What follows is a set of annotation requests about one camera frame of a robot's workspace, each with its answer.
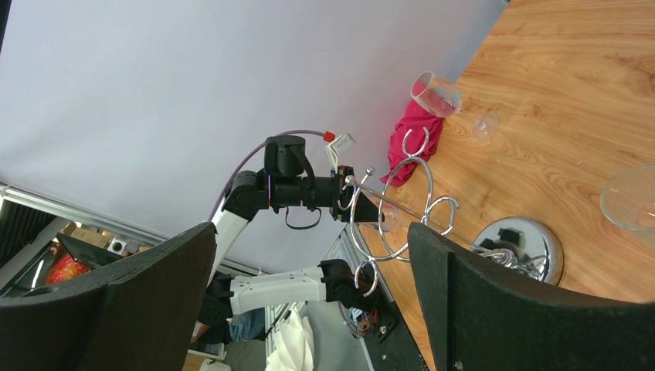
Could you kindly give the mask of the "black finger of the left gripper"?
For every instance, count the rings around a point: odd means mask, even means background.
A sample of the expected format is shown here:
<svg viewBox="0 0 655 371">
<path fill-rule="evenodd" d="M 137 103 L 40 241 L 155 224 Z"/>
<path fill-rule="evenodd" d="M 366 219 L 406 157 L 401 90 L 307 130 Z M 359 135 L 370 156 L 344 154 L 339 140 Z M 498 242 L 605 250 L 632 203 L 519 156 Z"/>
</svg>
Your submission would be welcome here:
<svg viewBox="0 0 655 371">
<path fill-rule="evenodd" d="M 363 192 L 358 194 L 353 203 L 353 220 L 355 223 L 377 223 L 378 203 L 371 201 Z"/>
</svg>

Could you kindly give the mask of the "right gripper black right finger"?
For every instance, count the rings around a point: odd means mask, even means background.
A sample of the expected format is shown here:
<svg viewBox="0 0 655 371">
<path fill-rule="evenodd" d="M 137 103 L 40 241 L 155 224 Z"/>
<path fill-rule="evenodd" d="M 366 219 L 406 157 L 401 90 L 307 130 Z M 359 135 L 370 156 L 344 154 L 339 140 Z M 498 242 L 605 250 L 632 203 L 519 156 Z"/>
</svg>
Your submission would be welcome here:
<svg viewBox="0 0 655 371">
<path fill-rule="evenodd" d="M 654 306 L 536 281 L 421 223 L 408 250 L 440 370 L 652 370 Z"/>
</svg>

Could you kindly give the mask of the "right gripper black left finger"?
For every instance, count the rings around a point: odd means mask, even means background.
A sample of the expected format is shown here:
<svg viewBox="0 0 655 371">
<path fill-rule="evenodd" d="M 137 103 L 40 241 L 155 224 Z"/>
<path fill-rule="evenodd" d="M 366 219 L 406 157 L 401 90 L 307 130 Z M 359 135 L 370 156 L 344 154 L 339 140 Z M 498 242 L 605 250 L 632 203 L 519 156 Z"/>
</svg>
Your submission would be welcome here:
<svg viewBox="0 0 655 371">
<path fill-rule="evenodd" d="M 3 370 L 180 370 L 216 251 L 209 222 L 1 300 Z"/>
</svg>

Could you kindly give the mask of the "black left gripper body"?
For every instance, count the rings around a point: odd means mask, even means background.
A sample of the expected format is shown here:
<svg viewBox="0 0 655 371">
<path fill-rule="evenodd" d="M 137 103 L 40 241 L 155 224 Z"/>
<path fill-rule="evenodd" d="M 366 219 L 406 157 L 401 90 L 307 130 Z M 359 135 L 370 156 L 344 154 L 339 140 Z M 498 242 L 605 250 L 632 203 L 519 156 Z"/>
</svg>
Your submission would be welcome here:
<svg viewBox="0 0 655 371">
<path fill-rule="evenodd" d="M 350 220 L 350 202 L 354 191 L 351 186 L 346 185 L 345 179 L 354 174 L 355 171 L 351 166 L 338 166 L 336 170 L 331 170 L 332 206 L 330 213 L 333 219 L 339 222 Z"/>
</svg>

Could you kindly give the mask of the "clear wine glass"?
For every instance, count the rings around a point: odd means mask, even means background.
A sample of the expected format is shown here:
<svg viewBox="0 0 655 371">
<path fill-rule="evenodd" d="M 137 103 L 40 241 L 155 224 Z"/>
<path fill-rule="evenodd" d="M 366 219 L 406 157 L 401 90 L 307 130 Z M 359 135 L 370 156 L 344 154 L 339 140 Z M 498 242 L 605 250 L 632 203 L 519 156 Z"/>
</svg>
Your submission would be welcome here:
<svg viewBox="0 0 655 371">
<path fill-rule="evenodd" d="M 451 117 L 463 109 L 463 96 L 459 87 L 431 71 L 426 71 L 416 78 L 409 94 L 422 109 L 436 117 Z M 473 123 L 471 139 L 486 141 L 496 133 L 499 126 L 499 116 L 489 111 Z"/>
<path fill-rule="evenodd" d="M 401 211 L 391 203 L 382 203 L 382 221 L 381 225 L 377 226 L 378 230 L 383 233 L 388 233 L 403 226 Z"/>
<path fill-rule="evenodd" d="M 645 244 L 654 244 L 654 164 L 614 176 L 601 193 L 600 208 L 614 225 Z"/>
</svg>

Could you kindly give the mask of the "chrome wine glass rack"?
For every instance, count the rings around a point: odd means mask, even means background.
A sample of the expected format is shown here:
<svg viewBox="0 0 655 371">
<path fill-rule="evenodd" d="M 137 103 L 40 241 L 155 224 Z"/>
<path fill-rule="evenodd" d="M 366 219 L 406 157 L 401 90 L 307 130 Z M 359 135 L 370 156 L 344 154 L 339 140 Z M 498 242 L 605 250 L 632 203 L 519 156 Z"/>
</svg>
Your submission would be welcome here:
<svg viewBox="0 0 655 371">
<path fill-rule="evenodd" d="M 354 245 L 365 257 L 356 267 L 353 283 L 355 288 L 363 288 L 360 280 L 365 268 L 372 269 L 372 282 L 364 288 L 364 297 L 373 295 L 380 281 L 379 265 L 381 262 L 400 260 L 410 262 L 409 246 L 404 244 L 393 248 L 387 241 L 383 221 L 386 218 L 385 206 L 391 206 L 402 211 L 438 234 L 451 238 L 469 251 L 490 259 L 504 267 L 522 273 L 530 278 L 545 283 L 557 285 L 563 274 L 562 245 L 544 224 L 525 217 L 507 217 L 497 220 L 486 227 L 478 237 L 467 240 L 454 232 L 456 213 L 460 202 L 448 195 L 438 196 L 434 192 L 433 177 L 427 177 L 428 189 L 425 206 L 422 209 L 411 209 L 408 206 L 391 199 L 387 194 L 391 182 L 385 182 L 381 191 L 367 185 L 367 180 L 374 175 L 373 168 L 367 168 L 362 179 L 354 175 L 344 177 L 343 190 L 351 189 L 352 194 L 347 198 L 348 204 L 344 211 L 348 213 L 348 225 Z M 359 222 L 357 217 L 362 216 L 366 209 L 372 211 L 369 222 L 377 226 L 378 234 L 383 247 L 387 250 L 385 255 L 374 255 L 362 247 L 362 239 L 358 236 Z"/>
</svg>

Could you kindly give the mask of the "clear wine glass back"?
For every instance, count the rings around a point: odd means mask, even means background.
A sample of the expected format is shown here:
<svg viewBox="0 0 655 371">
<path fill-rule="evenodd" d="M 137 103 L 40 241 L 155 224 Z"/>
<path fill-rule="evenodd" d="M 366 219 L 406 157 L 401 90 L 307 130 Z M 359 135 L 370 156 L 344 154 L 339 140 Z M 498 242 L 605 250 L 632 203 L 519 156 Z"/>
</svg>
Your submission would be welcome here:
<svg viewBox="0 0 655 371">
<path fill-rule="evenodd" d="M 459 87 L 431 71 L 426 71 L 416 78 L 409 94 L 422 109 L 436 117 L 451 117 L 463 109 L 463 96 Z M 489 111 L 473 123 L 471 139 L 486 141 L 496 133 L 499 126 L 499 116 Z"/>
</svg>

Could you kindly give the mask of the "clear wine glass front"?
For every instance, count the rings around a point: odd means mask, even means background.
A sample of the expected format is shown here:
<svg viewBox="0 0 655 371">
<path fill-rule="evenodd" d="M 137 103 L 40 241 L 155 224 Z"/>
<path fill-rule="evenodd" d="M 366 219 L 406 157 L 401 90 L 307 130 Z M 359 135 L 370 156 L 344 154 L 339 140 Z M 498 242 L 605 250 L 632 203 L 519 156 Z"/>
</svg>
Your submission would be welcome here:
<svg viewBox="0 0 655 371">
<path fill-rule="evenodd" d="M 614 176 L 601 193 L 600 208 L 614 225 L 645 244 L 654 244 L 654 164 Z"/>
</svg>

